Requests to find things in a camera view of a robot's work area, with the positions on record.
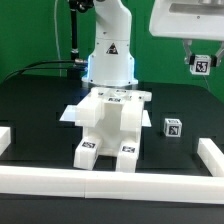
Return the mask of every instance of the white foam block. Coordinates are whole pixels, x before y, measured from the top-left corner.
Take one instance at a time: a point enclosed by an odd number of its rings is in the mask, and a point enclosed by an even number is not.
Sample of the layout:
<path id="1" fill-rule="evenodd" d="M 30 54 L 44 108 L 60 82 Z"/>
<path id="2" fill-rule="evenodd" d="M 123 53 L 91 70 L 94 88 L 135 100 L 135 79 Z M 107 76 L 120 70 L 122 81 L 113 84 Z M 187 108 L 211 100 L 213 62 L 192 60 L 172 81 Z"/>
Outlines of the white foam block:
<path id="1" fill-rule="evenodd" d="M 76 126 L 95 127 L 102 115 L 102 99 L 87 96 L 75 107 Z"/>
<path id="2" fill-rule="evenodd" d="M 85 137 L 75 151 L 74 167 L 92 170 L 97 159 L 97 149 L 102 140 L 94 137 Z"/>
<path id="3" fill-rule="evenodd" d="M 9 127 L 0 127 L 0 155 L 11 143 L 11 132 Z"/>
<path id="4" fill-rule="evenodd" d="M 123 199 L 124 174 L 92 172 L 86 180 L 86 198 Z"/>
<path id="5" fill-rule="evenodd" d="M 224 178 L 0 166 L 8 194 L 224 204 Z"/>
<path id="6" fill-rule="evenodd" d="M 140 131 L 142 127 L 142 111 L 144 102 L 126 101 L 121 111 L 122 131 Z"/>
<path id="7" fill-rule="evenodd" d="M 0 166 L 0 192 L 84 197 L 85 174 L 74 170 Z"/>
<path id="8" fill-rule="evenodd" d="M 60 121 L 75 122 L 75 106 L 68 105 L 62 114 Z"/>
<path id="9" fill-rule="evenodd" d="M 198 155 L 214 177 L 224 177 L 224 155 L 211 139 L 199 139 Z"/>
<path id="10" fill-rule="evenodd" d="M 152 127 L 151 120 L 147 110 L 143 110 L 142 114 L 142 126 L 143 127 Z"/>
<path id="11" fill-rule="evenodd" d="M 161 174 L 126 174 L 124 199 L 224 203 L 224 178 Z"/>
<path id="12" fill-rule="evenodd" d="M 138 155 L 138 144 L 132 142 L 122 142 L 117 156 L 116 171 L 134 173 Z"/>

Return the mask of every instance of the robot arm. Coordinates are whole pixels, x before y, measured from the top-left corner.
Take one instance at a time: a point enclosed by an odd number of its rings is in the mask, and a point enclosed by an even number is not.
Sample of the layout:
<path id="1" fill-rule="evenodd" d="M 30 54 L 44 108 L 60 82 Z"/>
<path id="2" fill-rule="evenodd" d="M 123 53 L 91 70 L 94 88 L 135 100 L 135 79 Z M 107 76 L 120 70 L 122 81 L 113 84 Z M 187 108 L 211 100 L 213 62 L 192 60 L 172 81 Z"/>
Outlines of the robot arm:
<path id="1" fill-rule="evenodd" d="M 156 0 L 150 21 L 154 36 L 183 39 L 185 63 L 194 75 L 209 75 L 224 56 L 224 0 Z M 214 56 L 195 55 L 193 39 L 221 41 Z"/>

